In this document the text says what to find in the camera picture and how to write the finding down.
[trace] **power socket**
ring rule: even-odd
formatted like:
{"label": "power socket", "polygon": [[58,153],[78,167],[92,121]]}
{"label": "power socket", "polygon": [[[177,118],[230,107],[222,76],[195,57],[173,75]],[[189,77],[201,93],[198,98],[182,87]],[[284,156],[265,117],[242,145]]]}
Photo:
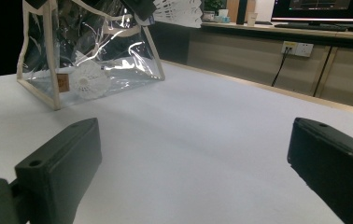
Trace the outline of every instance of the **power socket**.
{"label": "power socket", "polygon": [[296,48],[295,55],[310,57],[311,51],[313,51],[313,47],[313,44],[299,43],[298,47]]}
{"label": "power socket", "polygon": [[298,43],[296,42],[284,41],[284,44],[282,45],[281,53],[285,53],[285,50],[287,48],[290,48],[290,50],[288,51],[288,54],[294,55],[297,47],[298,47]]}

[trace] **monitor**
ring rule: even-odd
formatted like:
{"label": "monitor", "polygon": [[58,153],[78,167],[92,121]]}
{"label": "monitor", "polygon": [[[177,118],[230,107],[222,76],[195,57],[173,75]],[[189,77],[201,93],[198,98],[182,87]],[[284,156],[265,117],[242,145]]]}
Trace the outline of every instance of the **monitor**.
{"label": "monitor", "polygon": [[353,0],[275,0],[272,21],[353,24]]}

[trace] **white table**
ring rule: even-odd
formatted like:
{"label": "white table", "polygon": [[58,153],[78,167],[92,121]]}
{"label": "white table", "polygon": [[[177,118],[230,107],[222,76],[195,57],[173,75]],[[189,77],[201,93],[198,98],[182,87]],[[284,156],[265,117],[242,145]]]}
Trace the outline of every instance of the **white table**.
{"label": "white table", "polygon": [[0,177],[97,117],[103,164],[76,224],[342,223],[289,167],[296,117],[353,136],[353,113],[164,64],[167,79],[52,111],[0,77]]}

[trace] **badminton shuttlecock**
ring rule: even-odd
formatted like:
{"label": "badminton shuttlecock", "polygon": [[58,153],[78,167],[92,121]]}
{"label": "badminton shuttlecock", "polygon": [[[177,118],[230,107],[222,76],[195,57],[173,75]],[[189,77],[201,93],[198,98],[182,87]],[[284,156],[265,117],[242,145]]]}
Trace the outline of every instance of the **badminton shuttlecock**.
{"label": "badminton shuttlecock", "polygon": [[[81,53],[77,51],[77,56],[82,59]],[[103,96],[110,88],[110,80],[101,66],[87,58],[80,63],[70,75],[71,89],[81,98],[92,100]]]}
{"label": "badminton shuttlecock", "polygon": [[203,15],[200,0],[154,0],[156,11],[153,13],[155,21],[199,28]]}

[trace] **transparent bag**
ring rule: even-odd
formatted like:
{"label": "transparent bag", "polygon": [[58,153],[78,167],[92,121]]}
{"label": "transparent bag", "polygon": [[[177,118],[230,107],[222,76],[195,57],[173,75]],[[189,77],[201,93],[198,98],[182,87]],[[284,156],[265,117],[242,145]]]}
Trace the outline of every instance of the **transparent bag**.
{"label": "transparent bag", "polygon": [[148,28],[120,0],[23,1],[23,21],[18,81],[53,109],[164,80]]}

